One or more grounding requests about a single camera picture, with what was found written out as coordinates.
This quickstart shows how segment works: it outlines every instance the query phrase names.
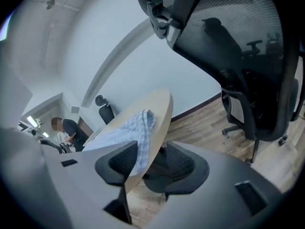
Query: blue checkered cloth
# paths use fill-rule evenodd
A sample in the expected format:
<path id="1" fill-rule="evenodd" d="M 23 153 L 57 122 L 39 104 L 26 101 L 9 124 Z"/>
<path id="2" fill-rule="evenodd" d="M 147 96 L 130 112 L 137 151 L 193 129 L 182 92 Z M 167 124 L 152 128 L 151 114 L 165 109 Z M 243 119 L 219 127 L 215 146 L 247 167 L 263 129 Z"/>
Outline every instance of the blue checkered cloth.
<path id="1" fill-rule="evenodd" d="M 137 161 L 130 173 L 130 176 L 135 176 L 142 172 L 148 165 L 151 133 L 154 124 L 155 117 L 153 112 L 147 109 L 142 110 L 120 128 L 97 136 L 92 142 L 86 145 L 83 151 L 127 141 L 138 141 Z"/>

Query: round table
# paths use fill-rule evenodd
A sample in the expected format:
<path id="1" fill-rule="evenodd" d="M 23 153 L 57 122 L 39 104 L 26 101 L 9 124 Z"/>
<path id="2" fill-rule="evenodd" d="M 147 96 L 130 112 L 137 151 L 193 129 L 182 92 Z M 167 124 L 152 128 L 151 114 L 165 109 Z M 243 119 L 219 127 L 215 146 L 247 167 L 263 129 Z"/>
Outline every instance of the round table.
<path id="1" fill-rule="evenodd" d="M 151 134 L 151 144 L 149 149 L 149 163 L 144 171 L 136 176 L 128 177 L 125 182 L 125 190 L 128 193 L 135 187 L 148 170 L 155 159 L 167 134 L 173 113 L 173 97 L 166 89 L 155 90 L 146 97 L 132 103 L 128 108 L 120 112 L 106 127 L 97 135 L 115 130 L 128 121 L 135 114 L 143 109 L 151 110 L 155 115 L 155 126 Z"/>

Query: office chair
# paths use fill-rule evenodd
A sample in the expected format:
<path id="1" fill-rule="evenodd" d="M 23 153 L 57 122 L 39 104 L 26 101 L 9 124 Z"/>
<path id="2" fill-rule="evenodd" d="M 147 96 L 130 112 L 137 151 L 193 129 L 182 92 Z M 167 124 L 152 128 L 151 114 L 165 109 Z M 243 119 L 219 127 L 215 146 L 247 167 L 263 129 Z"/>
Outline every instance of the office chair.
<path id="1" fill-rule="evenodd" d="M 281 0 L 139 0 L 154 32 L 217 80 L 229 123 L 255 140 L 287 140 L 304 101 L 295 72 L 300 39 L 296 14 Z"/>
<path id="2" fill-rule="evenodd" d="M 95 98 L 95 104 L 100 107 L 100 117 L 103 119 L 105 124 L 108 125 L 109 122 L 114 119 L 114 113 L 110 104 L 108 103 L 108 100 L 106 98 L 103 98 L 102 95 L 98 95 Z"/>

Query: man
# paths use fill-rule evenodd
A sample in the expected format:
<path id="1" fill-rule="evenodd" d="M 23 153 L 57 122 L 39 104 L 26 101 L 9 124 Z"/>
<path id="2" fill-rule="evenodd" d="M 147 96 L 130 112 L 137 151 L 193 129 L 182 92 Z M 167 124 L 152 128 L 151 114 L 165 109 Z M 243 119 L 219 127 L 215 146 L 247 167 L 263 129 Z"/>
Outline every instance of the man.
<path id="1" fill-rule="evenodd" d="M 52 129 L 55 131 L 66 132 L 69 137 L 66 142 L 73 143 L 76 152 L 81 152 L 84 147 L 83 144 L 88 139 L 88 136 L 80 129 L 80 127 L 73 120 L 61 119 L 58 117 L 51 120 Z"/>

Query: baseboard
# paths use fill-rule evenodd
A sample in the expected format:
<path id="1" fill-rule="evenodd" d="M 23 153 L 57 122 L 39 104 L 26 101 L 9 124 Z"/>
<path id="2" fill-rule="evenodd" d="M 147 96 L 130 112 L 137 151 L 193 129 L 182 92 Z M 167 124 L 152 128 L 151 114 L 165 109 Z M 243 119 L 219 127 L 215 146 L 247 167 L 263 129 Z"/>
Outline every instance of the baseboard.
<path id="1" fill-rule="evenodd" d="M 210 99 L 208 99 L 208 100 L 204 101 L 203 103 L 201 103 L 201 104 L 195 106 L 194 108 L 191 108 L 191 109 L 189 109 L 189 110 L 187 110 L 187 111 L 185 111 L 185 112 L 183 112 L 183 113 L 181 113 L 181 114 L 179 114 L 179 115 L 173 117 L 173 118 L 171 119 L 171 122 L 174 122 L 174 121 L 176 121 L 176 120 L 179 120 L 179 119 L 181 119 L 182 117 L 185 117 L 185 116 L 191 114 L 192 112 L 195 112 L 196 110 L 201 109 L 201 108 L 207 106 L 208 104 L 210 104 L 211 102 L 214 102 L 216 99 L 218 99 L 218 98 L 220 98 L 220 97 L 221 97 L 221 93 L 216 94 L 214 97 L 211 97 Z"/>

